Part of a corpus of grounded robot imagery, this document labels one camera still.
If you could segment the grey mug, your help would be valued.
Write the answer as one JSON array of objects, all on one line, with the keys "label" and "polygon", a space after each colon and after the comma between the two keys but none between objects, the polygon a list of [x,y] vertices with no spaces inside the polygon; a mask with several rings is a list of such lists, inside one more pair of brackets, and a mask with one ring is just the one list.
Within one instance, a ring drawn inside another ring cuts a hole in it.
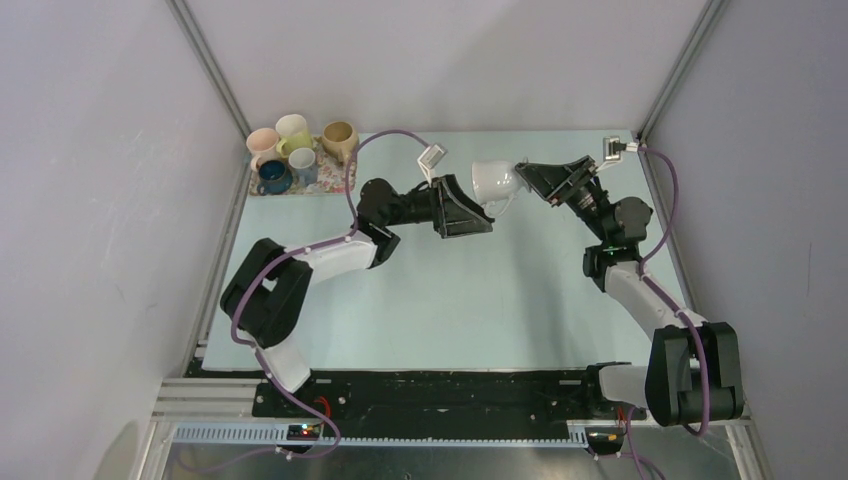
[{"label": "grey mug", "polygon": [[529,185],[509,161],[476,161],[471,166],[472,191],[476,203],[491,218],[498,218]]},{"label": "grey mug", "polygon": [[301,186],[307,187],[318,181],[317,156],[311,148],[301,147],[293,150],[289,154],[289,165]]}]

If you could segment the beige ceramic mug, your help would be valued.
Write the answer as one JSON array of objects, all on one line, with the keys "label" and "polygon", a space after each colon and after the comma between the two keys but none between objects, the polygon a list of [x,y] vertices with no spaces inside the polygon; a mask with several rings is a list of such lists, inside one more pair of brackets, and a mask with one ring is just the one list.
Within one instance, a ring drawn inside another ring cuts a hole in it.
[{"label": "beige ceramic mug", "polygon": [[338,164],[346,166],[352,158],[353,150],[359,144],[359,135],[351,123],[335,121],[324,127],[321,143],[330,157]]}]

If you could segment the blue ceramic mug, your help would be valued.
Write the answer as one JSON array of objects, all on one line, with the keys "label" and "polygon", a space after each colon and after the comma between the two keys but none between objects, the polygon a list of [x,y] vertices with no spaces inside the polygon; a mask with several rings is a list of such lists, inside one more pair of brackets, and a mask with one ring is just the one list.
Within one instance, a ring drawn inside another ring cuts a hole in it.
[{"label": "blue ceramic mug", "polygon": [[269,160],[258,169],[257,193],[260,196],[281,195],[294,183],[289,167],[282,160]]}]

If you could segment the yellow ceramic mug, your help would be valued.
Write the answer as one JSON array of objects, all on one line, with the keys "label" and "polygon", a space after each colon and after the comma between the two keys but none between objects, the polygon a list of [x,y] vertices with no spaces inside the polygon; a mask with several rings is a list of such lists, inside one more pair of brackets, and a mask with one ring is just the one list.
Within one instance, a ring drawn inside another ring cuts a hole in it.
[{"label": "yellow ceramic mug", "polygon": [[275,124],[279,140],[276,151],[281,158],[287,159],[300,148],[314,148],[314,139],[306,118],[300,114],[288,114],[279,118]]}]

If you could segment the pink ceramic mug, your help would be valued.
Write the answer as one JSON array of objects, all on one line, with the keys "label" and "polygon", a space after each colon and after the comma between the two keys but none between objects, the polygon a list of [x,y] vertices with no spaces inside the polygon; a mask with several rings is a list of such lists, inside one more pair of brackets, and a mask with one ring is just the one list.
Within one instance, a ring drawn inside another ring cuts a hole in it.
[{"label": "pink ceramic mug", "polygon": [[260,128],[248,135],[245,144],[251,154],[250,168],[253,172],[258,172],[268,161],[281,159],[277,151],[279,141],[280,137],[273,128]]}]

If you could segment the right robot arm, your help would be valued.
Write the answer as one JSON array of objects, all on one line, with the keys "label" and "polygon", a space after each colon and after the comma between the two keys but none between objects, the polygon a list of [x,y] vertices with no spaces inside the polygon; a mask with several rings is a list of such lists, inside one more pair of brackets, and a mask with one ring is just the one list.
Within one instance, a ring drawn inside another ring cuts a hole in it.
[{"label": "right robot arm", "polygon": [[609,199],[594,160],[521,162],[516,174],[552,206],[568,206],[599,239],[586,248],[584,275],[620,304],[651,342],[644,366],[604,364],[580,394],[583,409],[604,418],[620,403],[647,410],[662,426],[707,427],[745,408],[736,331],[684,307],[650,274],[639,245],[653,210],[638,197]]}]

